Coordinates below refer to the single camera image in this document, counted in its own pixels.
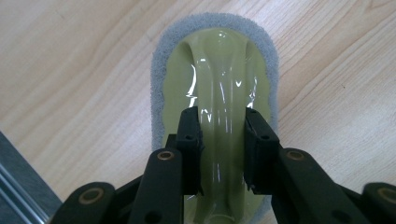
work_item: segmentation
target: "sponge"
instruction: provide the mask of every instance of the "sponge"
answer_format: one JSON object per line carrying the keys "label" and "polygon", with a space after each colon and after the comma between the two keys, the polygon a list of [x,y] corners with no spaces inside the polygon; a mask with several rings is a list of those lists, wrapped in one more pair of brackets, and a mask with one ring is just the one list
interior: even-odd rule
{"label": "sponge", "polygon": [[[237,206],[240,204],[238,198],[244,200],[244,187],[235,186],[235,183],[241,182],[242,159],[238,155],[241,154],[240,150],[243,150],[240,147],[243,145],[241,143],[243,135],[240,136],[241,132],[235,130],[242,128],[240,118],[243,119],[243,115],[241,117],[238,113],[245,111],[246,106],[254,107],[253,104],[247,103],[249,99],[251,102],[253,100],[264,102],[262,103],[265,106],[263,111],[268,111],[268,116],[264,117],[272,128],[277,130],[277,68],[276,48],[269,35],[255,22],[240,16],[223,13],[192,15],[174,23],[163,33],[158,48],[153,54],[151,64],[153,149],[163,146],[163,138],[166,138],[169,132],[175,133],[172,128],[165,127],[169,126],[169,123],[175,123],[174,126],[177,126],[177,119],[171,118],[170,114],[175,114],[178,118],[179,110],[183,109],[183,106],[198,105],[201,109],[201,116],[207,115],[206,119],[200,118],[200,121],[204,126],[202,128],[206,144],[202,157],[203,187],[208,194],[201,197],[201,201],[198,197],[197,202],[193,205],[186,201],[187,206],[193,207],[192,210],[196,209],[195,215],[192,215],[195,216],[194,222],[239,223],[260,220],[264,203],[253,218],[236,211],[240,210]],[[259,84],[268,83],[268,85],[249,86],[244,84],[245,86],[242,85],[244,86],[242,88],[241,81],[238,80],[245,77],[251,77],[250,82],[255,82],[255,84],[259,80]],[[198,83],[196,89],[201,93],[199,97],[197,90],[194,90],[192,86],[186,86],[186,83],[190,82],[194,85],[195,82]],[[267,94],[259,94],[258,91],[251,90],[253,86],[265,86]],[[190,90],[184,91],[187,95],[178,96],[178,89]],[[179,103],[180,99],[184,99],[186,96],[190,97],[191,103],[186,105]],[[172,111],[173,107],[177,107],[174,105],[180,109]],[[218,112],[213,114],[213,118],[210,111],[206,111],[207,108],[212,107],[218,109]],[[213,124],[214,121],[211,119],[214,118],[219,120],[219,124],[223,121],[225,124],[222,126]],[[231,123],[238,122],[239,125],[233,125],[237,126],[236,128],[230,128]],[[239,147],[230,148],[230,152],[216,149],[218,147],[234,147],[235,145]],[[216,172],[220,173],[221,171],[221,176],[218,173],[219,183],[212,183],[209,179],[213,176],[205,177],[205,170],[210,171],[216,165],[218,167]]]}

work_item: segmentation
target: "light wood surface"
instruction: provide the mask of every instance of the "light wood surface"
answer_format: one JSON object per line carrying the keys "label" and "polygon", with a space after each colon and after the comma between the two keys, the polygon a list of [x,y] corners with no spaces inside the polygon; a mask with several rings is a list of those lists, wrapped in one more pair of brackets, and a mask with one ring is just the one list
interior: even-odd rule
{"label": "light wood surface", "polygon": [[0,130],[64,200],[150,153],[160,34],[200,12],[257,22],[280,58],[279,137],[361,192],[396,185],[396,1],[0,2]]}

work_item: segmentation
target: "gray sponge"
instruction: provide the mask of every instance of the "gray sponge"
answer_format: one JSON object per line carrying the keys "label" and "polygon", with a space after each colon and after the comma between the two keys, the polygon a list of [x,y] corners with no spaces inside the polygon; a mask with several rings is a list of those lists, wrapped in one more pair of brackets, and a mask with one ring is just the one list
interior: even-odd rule
{"label": "gray sponge", "polygon": [[266,61],[267,76],[271,90],[269,105],[271,108],[271,127],[277,132],[277,82],[278,57],[270,36],[254,21],[227,13],[204,13],[192,15],[175,22],[162,35],[151,63],[151,130],[153,150],[162,147],[163,127],[163,81],[166,75],[166,63],[178,42],[195,31],[224,27],[233,29],[248,37],[262,53]]}

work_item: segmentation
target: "wood grain surface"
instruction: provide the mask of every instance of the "wood grain surface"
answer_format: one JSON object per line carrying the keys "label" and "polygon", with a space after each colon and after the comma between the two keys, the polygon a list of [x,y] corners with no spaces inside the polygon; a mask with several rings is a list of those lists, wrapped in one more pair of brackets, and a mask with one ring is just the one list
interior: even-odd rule
{"label": "wood grain surface", "polygon": [[361,192],[396,185],[396,1],[0,1],[0,130],[64,200],[150,153],[152,52],[200,12],[249,18],[280,58],[279,137]]}

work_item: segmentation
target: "scrubbing brush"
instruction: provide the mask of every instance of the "scrubbing brush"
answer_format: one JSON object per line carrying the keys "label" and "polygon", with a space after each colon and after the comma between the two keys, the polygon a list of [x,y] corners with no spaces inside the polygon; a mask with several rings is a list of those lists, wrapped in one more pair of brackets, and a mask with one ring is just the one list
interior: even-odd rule
{"label": "scrubbing brush", "polygon": [[152,146],[163,147],[181,111],[191,106],[198,106],[205,143],[205,196],[185,202],[187,221],[260,219],[262,198],[246,193],[243,184],[243,123],[245,107],[252,107],[277,130],[277,68],[269,35],[240,16],[193,15],[163,33],[151,65]]}

